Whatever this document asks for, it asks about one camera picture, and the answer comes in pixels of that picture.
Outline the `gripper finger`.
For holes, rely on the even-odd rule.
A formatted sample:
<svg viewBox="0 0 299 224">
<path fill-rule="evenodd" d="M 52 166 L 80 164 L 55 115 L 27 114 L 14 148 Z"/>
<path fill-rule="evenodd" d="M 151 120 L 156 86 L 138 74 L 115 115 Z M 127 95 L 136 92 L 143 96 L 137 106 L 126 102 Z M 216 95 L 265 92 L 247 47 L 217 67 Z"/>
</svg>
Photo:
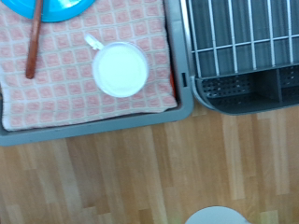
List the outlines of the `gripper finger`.
<svg viewBox="0 0 299 224">
<path fill-rule="evenodd" d="M 225 206 L 209 206 L 192 214 L 185 224 L 251 224 L 240 213 Z"/>
</svg>

